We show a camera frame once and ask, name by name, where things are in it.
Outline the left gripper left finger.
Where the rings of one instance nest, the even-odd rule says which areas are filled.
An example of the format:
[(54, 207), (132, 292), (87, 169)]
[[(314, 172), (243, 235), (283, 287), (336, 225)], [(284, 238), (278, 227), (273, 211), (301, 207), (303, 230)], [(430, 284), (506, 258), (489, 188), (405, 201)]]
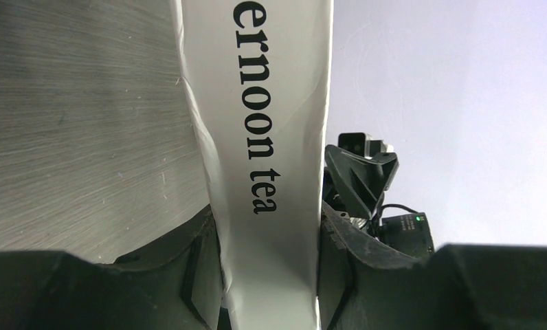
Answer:
[(210, 207), (111, 264), (0, 252), (0, 329), (216, 329), (219, 252)]

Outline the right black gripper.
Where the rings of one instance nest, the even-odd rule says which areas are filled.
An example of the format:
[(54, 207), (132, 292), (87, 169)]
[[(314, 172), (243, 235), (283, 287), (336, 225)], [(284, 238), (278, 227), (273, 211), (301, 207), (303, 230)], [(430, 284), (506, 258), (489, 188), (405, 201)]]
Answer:
[(434, 252), (427, 216), (399, 203), (384, 203), (399, 167), (396, 153), (367, 158), (335, 145), (324, 151), (323, 200), (357, 229), (408, 256)]

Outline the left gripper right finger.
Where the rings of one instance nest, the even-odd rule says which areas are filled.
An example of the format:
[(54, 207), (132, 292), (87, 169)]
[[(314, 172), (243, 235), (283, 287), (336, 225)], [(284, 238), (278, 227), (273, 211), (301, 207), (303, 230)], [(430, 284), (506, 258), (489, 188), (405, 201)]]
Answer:
[(446, 245), (417, 259), (322, 206), (323, 329), (547, 329), (547, 247)]

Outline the afternoon tea book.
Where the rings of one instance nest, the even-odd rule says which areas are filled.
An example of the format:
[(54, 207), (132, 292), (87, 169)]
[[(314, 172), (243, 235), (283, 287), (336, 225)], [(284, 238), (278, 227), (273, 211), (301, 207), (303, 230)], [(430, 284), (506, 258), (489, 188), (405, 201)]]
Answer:
[(173, 1), (234, 329), (317, 329), (332, 1)]

